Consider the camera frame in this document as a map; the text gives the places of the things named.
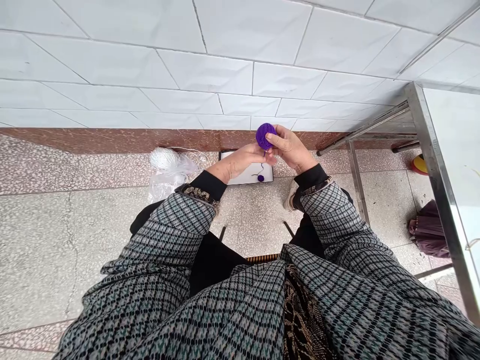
shoe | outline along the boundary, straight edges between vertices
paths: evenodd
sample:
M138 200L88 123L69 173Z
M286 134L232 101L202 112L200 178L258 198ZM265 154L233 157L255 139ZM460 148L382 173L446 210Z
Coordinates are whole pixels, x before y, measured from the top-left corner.
M296 210L294 208L293 200L298 188L299 188L299 185L297 184L297 182L295 180L292 180L290 183L290 190L288 191L288 196L286 197L286 200L283 203L283 208L285 210L288 210L289 212Z

left hand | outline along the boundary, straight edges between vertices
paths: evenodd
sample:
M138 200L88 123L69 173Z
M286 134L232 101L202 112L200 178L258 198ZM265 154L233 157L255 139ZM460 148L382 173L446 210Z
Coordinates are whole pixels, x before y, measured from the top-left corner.
M276 164L273 154L265 152L257 143L251 143L239 148L234 153L210 166L206 171L227 184L230 179L243 173L252 163Z

black cuff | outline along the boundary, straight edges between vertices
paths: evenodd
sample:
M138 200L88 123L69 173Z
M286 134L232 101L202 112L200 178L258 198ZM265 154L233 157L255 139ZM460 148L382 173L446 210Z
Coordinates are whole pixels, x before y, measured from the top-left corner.
M209 193L211 198L216 201L220 201L222 195L227 189L227 184L205 170L203 170L201 174L190 183L190 186L202 189L204 192Z
M300 191L305 191L312 186L323 183L328 177L324 168L320 164L317 164L296 176L294 180L298 184Z

small purple yarn ball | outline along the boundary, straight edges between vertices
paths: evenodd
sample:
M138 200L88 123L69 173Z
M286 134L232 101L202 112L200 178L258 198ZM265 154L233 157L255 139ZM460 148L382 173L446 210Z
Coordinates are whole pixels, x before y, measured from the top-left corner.
M268 122L260 125L255 134L256 142L258 143L258 146L260 146L263 150L268 150L273 146L265 138L265 135L267 135L267 133L277 135L274 126L272 124L269 124Z

brown marble skirting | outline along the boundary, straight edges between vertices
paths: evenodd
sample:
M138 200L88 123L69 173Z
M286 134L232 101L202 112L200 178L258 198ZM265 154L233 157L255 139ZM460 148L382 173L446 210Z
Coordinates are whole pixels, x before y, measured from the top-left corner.
M0 134L73 154L149 153L157 146L220 151L238 149L255 142L255 131L245 130L5 127L0 128ZM299 131L296 134L309 150L318 150L345 133ZM359 149L389 149L399 143L375 140L357 141L355 144Z

